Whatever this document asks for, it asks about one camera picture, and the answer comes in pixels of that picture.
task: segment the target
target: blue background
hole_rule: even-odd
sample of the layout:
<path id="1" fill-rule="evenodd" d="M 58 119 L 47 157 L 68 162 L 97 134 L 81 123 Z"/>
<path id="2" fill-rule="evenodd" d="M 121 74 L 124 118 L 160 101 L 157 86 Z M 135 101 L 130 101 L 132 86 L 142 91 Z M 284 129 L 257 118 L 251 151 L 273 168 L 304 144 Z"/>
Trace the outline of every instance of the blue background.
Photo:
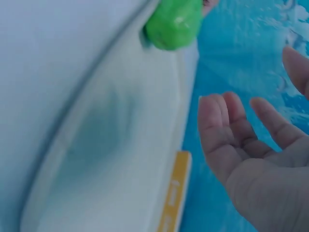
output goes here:
<path id="1" fill-rule="evenodd" d="M 309 2 L 298 4 L 309 9 Z M 288 120 L 309 133 L 309 103 L 295 90 L 281 61 L 286 44 L 302 54 L 308 51 L 309 31 L 303 29 L 308 19 L 298 18 L 297 7 L 294 0 L 221 0 L 204 20 L 183 143 L 183 149 L 192 153 L 193 168 L 182 232 L 255 231 L 234 209 L 205 163 L 197 132 L 199 96 L 225 91 L 239 94 L 257 135 L 276 150 L 279 148 L 249 107 L 251 97 L 268 99 Z"/>

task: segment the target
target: palm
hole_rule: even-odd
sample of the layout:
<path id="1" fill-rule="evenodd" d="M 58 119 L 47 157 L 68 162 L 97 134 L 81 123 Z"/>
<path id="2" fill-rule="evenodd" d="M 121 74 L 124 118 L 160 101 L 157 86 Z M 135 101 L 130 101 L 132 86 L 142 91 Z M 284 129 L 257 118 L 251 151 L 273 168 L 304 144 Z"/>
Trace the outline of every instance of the palm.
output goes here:
<path id="1" fill-rule="evenodd" d="M 285 56 L 299 58 L 290 48 L 285 49 Z M 309 61 L 301 61 L 308 62 L 306 75 L 298 67 L 286 64 L 293 61 L 285 64 L 292 82 L 305 94 L 306 85 L 300 82 L 309 80 Z M 306 231 L 309 137 L 288 123 L 266 100 L 253 99 L 251 106 L 282 152 L 275 152 L 258 140 L 236 94 L 211 95 L 200 99 L 198 111 L 207 163 L 237 210 L 258 230 Z"/>

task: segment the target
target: yellow strip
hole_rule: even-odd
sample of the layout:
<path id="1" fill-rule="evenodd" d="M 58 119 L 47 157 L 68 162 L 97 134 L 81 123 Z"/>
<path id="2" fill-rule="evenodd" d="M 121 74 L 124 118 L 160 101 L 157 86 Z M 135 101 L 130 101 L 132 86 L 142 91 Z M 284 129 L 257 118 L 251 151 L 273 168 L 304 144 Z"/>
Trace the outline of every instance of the yellow strip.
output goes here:
<path id="1" fill-rule="evenodd" d="M 183 199 L 183 188 L 189 162 L 189 152 L 178 152 L 174 163 L 174 170 L 169 183 L 169 190 L 163 208 L 157 232 L 174 232 L 178 211 Z"/>

